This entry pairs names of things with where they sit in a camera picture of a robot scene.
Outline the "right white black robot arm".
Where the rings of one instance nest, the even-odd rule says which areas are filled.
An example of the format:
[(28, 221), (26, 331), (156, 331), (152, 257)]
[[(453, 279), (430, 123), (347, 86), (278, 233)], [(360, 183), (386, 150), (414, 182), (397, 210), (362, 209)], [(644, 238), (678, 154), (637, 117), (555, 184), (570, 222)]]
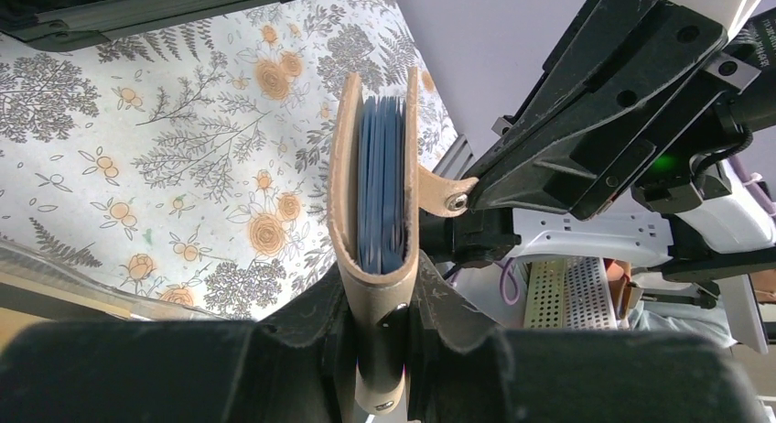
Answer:
[(398, 0), (461, 131), (437, 262), (618, 258), (675, 282), (772, 269), (775, 223), (732, 157), (775, 121), (742, 40), (762, 0)]

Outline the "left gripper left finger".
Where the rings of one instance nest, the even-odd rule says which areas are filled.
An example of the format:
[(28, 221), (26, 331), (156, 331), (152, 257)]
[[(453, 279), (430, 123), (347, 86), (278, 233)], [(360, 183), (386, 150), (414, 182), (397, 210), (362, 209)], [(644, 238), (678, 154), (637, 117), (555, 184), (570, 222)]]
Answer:
[(340, 272), (260, 321), (49, 321), (1, 354), (4, 422), (350, 422)]

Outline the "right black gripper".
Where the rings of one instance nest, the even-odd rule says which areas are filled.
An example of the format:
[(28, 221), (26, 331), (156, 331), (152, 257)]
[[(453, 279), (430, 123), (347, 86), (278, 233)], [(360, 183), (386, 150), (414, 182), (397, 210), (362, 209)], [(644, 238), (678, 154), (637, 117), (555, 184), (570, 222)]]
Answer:
[(469, 169), (469, 207), (587, 220), (625, 190), (661, 214), (730, 194), (719, 162), (775, 124), (775, 11), (722, 49), (727, 40), (722, 25), (670, 0), (586, 0), (508, 129)]

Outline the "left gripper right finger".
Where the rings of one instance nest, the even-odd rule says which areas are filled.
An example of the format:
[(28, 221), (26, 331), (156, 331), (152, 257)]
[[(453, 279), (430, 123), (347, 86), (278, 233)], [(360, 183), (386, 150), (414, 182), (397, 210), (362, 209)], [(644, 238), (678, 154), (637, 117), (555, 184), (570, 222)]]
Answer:
[(509, 330), (419, 259), (407, 416), (420, 422), (763, 422), (745, 371), (678, 332)]

